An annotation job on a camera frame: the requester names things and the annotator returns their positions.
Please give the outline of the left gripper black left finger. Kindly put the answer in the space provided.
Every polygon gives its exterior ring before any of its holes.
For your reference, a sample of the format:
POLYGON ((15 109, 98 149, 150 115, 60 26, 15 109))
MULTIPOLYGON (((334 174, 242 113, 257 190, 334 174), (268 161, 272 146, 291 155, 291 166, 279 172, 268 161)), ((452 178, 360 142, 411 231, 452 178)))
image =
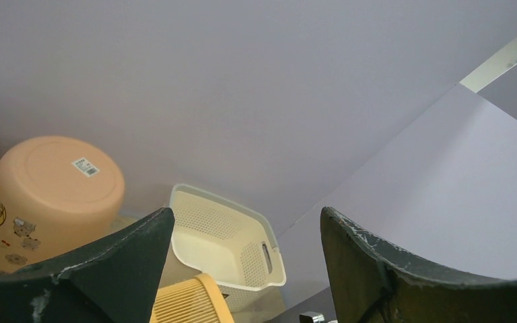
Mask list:
POLYGON ((161 208, 60 256, 0 273, 0 322, 149 322, 174 229, 161 208))

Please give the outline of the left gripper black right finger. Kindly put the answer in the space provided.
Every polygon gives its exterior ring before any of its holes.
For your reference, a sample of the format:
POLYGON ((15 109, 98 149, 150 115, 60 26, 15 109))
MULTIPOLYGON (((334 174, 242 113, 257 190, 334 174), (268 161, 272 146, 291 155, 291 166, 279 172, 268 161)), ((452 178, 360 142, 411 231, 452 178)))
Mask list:
POLYGON ((339 322, 517 322, 517 280, 432 262, 332 207, 320 233, 339 322))

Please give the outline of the yellow mesh bin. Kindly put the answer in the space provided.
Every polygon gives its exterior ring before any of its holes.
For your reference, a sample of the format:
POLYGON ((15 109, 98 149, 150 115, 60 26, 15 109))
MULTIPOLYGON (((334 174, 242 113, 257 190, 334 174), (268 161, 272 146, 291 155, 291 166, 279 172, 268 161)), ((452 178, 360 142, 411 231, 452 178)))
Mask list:
POLYGON ((205 273, 159 288, 150 323, 233 323, 233 316, 214 279, 205 273))

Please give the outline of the white perforated storage basket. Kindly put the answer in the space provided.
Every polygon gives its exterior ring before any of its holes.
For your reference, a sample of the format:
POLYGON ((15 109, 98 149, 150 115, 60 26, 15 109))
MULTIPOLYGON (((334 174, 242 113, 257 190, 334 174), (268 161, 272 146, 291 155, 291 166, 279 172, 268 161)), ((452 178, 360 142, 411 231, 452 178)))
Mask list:
POLYGON ((173 187, 169 207, 175 224, 163 286, 208 274, 239 312, 286 284, 279 244, 260 213, 188 184, 173 187))

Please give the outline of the orange bin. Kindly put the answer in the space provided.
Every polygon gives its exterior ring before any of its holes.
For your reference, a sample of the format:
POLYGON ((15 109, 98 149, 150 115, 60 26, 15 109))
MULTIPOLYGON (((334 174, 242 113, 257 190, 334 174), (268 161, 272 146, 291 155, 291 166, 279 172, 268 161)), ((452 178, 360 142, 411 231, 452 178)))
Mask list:
POLYGON ((102 150, 69 137, 23 141, 0 159, 0 273, 102 238, 125 179, 102 150))

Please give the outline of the metal bracket piece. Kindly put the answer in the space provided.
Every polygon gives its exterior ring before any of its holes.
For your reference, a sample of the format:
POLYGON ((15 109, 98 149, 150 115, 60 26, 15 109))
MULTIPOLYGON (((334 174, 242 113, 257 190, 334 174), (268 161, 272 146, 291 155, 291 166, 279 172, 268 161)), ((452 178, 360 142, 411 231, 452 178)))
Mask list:
POLYGON ((299 315, 299 323, 336 323, 336 320, 327 320, 318 312, 304 312, 299 315))

